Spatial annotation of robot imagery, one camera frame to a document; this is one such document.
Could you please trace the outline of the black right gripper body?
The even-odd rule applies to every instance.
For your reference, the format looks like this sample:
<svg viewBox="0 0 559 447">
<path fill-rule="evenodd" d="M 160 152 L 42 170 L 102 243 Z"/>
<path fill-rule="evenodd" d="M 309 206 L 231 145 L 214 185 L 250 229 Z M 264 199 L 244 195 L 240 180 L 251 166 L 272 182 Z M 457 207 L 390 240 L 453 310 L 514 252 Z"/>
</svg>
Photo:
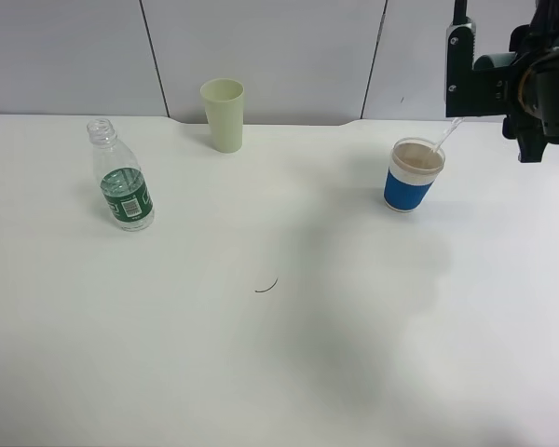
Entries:
<svg viewBox="0 0 559 447">
<path fill-rule="evenodd" d="M 559 47 L 518 56 L 520 113 L 534 116 L 547 143 L 559 144 Z"/>
</svg>

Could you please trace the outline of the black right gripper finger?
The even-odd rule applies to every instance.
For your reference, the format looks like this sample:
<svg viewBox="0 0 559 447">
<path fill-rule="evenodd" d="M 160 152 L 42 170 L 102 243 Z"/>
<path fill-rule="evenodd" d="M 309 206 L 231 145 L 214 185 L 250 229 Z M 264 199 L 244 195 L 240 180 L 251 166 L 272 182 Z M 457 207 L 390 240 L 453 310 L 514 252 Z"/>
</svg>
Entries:
<svg viewBox="0 0 559 447">
<path fill-rule="evenodd" d="M 447 117 L 483 117 L 519 114 L 517 65 L 522 28 L 513 30 L 509 50 L 516 54 L 510 66 L 474 71 L 476 25 L 453 23 L 447 29 L 444 100 Z"/>
<path fill-rule="evenodd" d="M 542 161 L 547 142 L 538 119 L 531 115 L 511 114 L 503 120 L 502 134 L 508 140 L 516 140 L 521 163 Z"/>
</svg>

